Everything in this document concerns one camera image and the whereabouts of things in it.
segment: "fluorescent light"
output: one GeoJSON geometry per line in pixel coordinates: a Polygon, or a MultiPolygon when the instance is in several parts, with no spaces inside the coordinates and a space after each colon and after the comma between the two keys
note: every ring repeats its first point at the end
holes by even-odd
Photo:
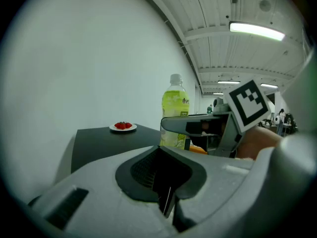
{"type": "Polygon", "coordinates": [[[231,23],[230,31],[261,35],[278,41],[283,40],[285,37],[285,34],[277,32],[273,29],[246,23],[231,23]]]}
{"type": "Polygon", "coordinates": [[[278,87],[277,85],[269,85],[269,84],[261,84],[261,86],[270,87],[270,88],[277,88],[278,87]]]}
{"type": "Polygon", "coordinates": [[[218,81],[218,84],[240,84],[239,81],[218,81]]]}

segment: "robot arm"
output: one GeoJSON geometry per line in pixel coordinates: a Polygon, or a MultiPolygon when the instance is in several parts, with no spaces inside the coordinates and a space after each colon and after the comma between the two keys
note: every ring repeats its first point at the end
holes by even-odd
{"type": "Polygon", "coordinates": [[[161,125],[165,130],[189,136],[195,145],[208,154],[222,157],[234,158],[234,150],[245,135],[227,104],[218,104],[212,115],[163,118],[161,125]],[[209,127],[204,130],[203,124],[206,122],[209,127]]]}

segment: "plastic bottle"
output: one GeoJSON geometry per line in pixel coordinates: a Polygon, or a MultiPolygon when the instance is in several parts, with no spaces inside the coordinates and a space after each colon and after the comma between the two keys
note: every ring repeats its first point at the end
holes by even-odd
{"type": "MultiPolygon", "coordinates": [[[[170,76],[171,86],[164,93],[162,98],[162,109],[164,117],[186,117],[189,112],[189,98],[182,87],[182,76],[172,74],[170,76]]],[[[161,128],[161,146],[173,146],[184,149],[186,136],[161,128]]]]}

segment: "office desk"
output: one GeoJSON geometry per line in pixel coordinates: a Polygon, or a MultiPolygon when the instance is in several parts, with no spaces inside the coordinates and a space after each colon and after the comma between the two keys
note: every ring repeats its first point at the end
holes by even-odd
{"type": "Polygon", "coordinates": [[[136,130],[116,132],[109,127],[77,130],[71,173],[95,160],[152,145],[159,145],[160,131],[137,124],[136,130]]]}

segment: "strawberry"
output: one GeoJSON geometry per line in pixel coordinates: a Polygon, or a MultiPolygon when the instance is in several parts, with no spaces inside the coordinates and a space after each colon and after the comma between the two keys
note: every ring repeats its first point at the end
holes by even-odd
{"type": "Polygon", "coordinates": [[[121,123],[120,123],[120,129],[126,129],[124,122],[121,122],[121,123]]]}
{"type": "Polygon", "coordinates": [[[116,127],[117,129],[120,129],[120,128],[121,128],[120,123],[117,122],[117,123],[114,125],[114,127],[116,127]]]}
{"type": "Polygon", "coordinates": [[[132,124],[129,123],[129,122],[127,122],[127,123],[125,124],[125,126],[126,126],[126,128],[128,129],[128,128],[131,128],[131,127],[132,127],[132,124]]]}

